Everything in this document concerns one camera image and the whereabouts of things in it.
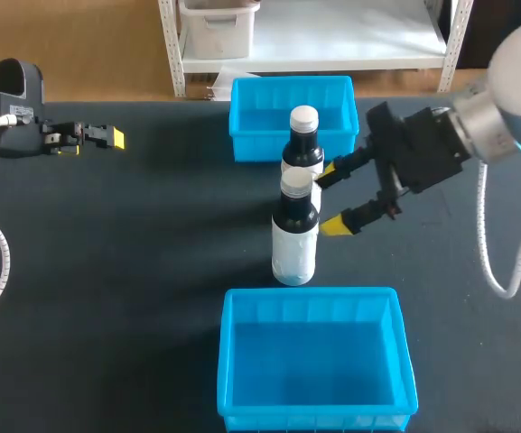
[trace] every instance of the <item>bottle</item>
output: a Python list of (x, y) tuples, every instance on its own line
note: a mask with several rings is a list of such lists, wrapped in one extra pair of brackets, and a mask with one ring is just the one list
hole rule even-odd
[(280, 182), (280, 202), (272, 215), (272, 272), (287, 286), (314, 275), (319, 216), (311, 202), (313, 183), (302, 167), (286, 170)]
[[(289, 167), (304, 167), (316, 179), (324, 170), (324, 150), (318, 145), (318, 111), (312, 106), (297, 106), (290, 113), (290, 142), (282, 153), (282, 173)], [(312, 204), (321, 211), (321, 188), (312, 186)]]

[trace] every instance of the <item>white label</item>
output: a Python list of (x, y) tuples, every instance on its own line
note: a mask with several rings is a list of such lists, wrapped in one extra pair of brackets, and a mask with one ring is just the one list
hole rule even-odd
[[(280, 164), (280, 170), (282, 173), (284, 173), (286, 170), (290, 169), (292, 166), (288, 165), (284, 160), (282, 160), (282, 163)], [(312, 173), (312, 178), (316, 180), (322, 172), (324, 171), (324, 161), (319, 162), (318, 164), (311, 165), (310, 167), (303, 167), (306, 170), (308, 170), (310, 173)], [(322, 195), (322, 188), (318, 185), (318, 183), (313, 182), (312, 183), (312, 197), (311, 202), (316, 207), (317, 212), (321, 212), (321, 195)]]
[(288, 286), (308, 282), (316, 267), (318, 224), (306, 233), (288, 233), (272, 220), (272, 272)]
[(9, 106), (9, 114), (11, 115), (28, 115), (33, 117), (33, 108), (30, 106)]

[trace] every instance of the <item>blue plastic bin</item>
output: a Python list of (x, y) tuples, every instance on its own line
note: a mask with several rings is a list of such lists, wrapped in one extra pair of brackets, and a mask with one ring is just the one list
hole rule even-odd
[(218, 412), (231, 430), (404, 430), (418, 408), (389, 288), (234, 289)]
[(238, 78), (230, 105), (234, 159), (280, 161), (290, 112), (303, 105), (318, 110), (318, 141), (327, 160), (354, 151), (358, 116), (350, 77)]

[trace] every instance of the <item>black mount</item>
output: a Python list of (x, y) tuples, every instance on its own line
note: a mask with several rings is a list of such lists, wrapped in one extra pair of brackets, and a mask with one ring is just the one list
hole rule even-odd
[(114, 147), (113, 127), (81, 122), (53, 124), (46, 119), (42, 73), (37, 66), (16, 59), (0, 61), (0, 115), (9, 114), (31, 122), (0, 128), (0, 157), (77, 153), (85, 141), (97, 147)]

